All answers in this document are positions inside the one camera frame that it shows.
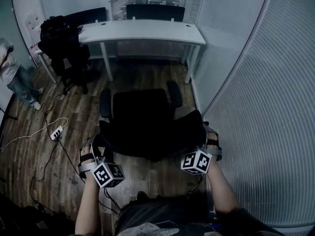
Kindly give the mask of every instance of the person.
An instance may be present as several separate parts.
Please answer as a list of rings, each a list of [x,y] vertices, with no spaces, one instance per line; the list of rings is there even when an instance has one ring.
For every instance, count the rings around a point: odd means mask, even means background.
[[[37,98],[44,92],[44,88],[34,88],[27,70],[12,55],[13,51],[13,45],[0,38],[0,79],[16,95],[40,110],[41,105]]]
[[[217,140],[214,133],[208,135]],[[208,148],[218,149],[214,145]],[[90,153],[85,147],[83,154]],[[212,236],[212,235],[282,235],[243,209],[212,156],[207,172],[214,207],[220,227],[205,223],[200,214],[193,213],[188,204],[171,202],[164,198],[150,199],[139,192],[136,201],[122,208],[116,224],[117,236]],[[76,235],[101,235],[98,206],[99,186],[91,172],[86,173],[86,183],[75,224]]]

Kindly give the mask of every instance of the black strap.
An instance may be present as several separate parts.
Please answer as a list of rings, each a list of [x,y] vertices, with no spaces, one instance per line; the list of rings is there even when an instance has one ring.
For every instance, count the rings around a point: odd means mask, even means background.
[[[84,161],[87,161],[89,159],[94,159],[93,154],[89,153],[89,154],[85,154],[85,155],[81,155],[80,156],[80,162],[83,163]]]
[[[207,145],[214,145],[214,146],[218,146],[219,147],[219,141],[218,140],[208,139]]]

